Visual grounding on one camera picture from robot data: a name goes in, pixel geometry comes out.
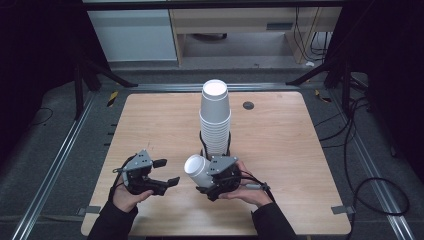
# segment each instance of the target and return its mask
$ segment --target wooden tabletop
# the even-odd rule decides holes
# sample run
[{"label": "wooden tabletop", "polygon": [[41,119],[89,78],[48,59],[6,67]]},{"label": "wooden tabletop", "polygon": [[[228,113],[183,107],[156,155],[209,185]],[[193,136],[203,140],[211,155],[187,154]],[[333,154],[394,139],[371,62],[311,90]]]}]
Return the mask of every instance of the wooden tabletop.
[{"label": "wooden tabletop", "polygon": [[[298,92],[230,92],[231,155],[271,187],[278,205],[298,235],[347,234],[346,214],[315,129]],[[99,176],[90,206],[104,206],[116,177],[112,170],[146,149],[166,158],[149,177],[167,181],[180,176],[165,196],[138,204],[131,235],[256,235],[253,207],[241,200],[211,202],[184,172],[185,161],[199,154],[201,93],[132,94],[128,97]],[[252,110],[243,103],[254,103]],[[81,231],[88,235],[98,214],[88,213]]]}]

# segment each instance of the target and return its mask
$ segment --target wrist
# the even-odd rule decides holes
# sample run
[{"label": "wrist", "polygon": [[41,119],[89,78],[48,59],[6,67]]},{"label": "wrist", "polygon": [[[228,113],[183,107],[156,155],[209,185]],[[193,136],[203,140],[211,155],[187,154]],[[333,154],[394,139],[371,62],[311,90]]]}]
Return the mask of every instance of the wrist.
[{"label": "wrist", "polygon": [[113,205],[117,207],[119,210],[129,213],[131,210],[134,209],[135,205],[128,205],[128,204],[118,204],[117,202],[113,201]]},{"label": "wrist", "polygon": [[261,191],[261,193],[260,193],[260,195],[259,195],[259,197],[258,197],[255,205],[258,208],[260,208],[260,207],[262,207],[264,205],[267,205],[269,203],[272,203],[271,198],[269,198],[268,194],[266,194],[265,192]]}]

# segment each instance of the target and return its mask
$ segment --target metal bracket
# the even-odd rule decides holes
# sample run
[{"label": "metal bracket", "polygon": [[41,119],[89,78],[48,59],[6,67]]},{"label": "metal bracket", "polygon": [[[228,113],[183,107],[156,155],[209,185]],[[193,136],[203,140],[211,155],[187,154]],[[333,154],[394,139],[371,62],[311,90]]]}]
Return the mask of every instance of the metal bracket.
[{"label": "metal bracket", "polygon": [[331,207],[334,215],[346,213],[347,215],[352,215],[356,213],[356,210],[353,206],[333,206]]},{"label": "metal bracket", "polygon": [[101,207],[99,206],[88,206],[86,208],[79,208],[77,211],[78,216],[85,216],[86,213],[100,213]]},{"label": "metal bracket", "polygon": [[237,162],[237,160],[237,157],[212,156],[207,175],[212,176],[215,174],[219,174],[225,169],[227,169],[229,166]]},{"label": "metal bracket", "polygon": [[124,180],[124,185],[128,186],[128,176],[127,171],[132,171],[139,168],[151,168],[153,165],[153,161],[150,158],[149,154],[147,153],[146,149],[141,150],[139,153],[137,153],[133,159],[131,159],[127,165],[122,168],[122,178]]}]

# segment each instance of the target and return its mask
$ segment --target sleeve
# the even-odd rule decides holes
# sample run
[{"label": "sleeve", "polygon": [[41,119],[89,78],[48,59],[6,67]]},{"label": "sleeve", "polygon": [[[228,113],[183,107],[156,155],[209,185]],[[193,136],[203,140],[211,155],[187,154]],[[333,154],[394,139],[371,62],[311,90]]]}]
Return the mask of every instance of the sleeve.
[{"label": "sleeve", "polygon": [[252,213],[259,240],[295,240],[296,233],[276,203],[264,205]]},{"label": "sleeve", "polygon": [[87,240],[128,239],[132,224],[138,214],[137,207],[126,213],[107,201],[93,225]]}]

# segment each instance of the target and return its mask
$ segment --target stack of cups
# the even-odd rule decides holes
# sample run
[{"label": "stack of cups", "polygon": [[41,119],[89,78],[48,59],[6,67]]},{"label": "stack of cups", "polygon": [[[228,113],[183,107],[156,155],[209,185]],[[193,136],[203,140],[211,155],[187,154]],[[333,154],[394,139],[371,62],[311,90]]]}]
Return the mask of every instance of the stack of cups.
[{"label": "stack of cups", "polygon": [[227,84],[213,79],[203,85],[199,116],[201,137],[209,155],[205,157],[225,155],[231,123]]}]

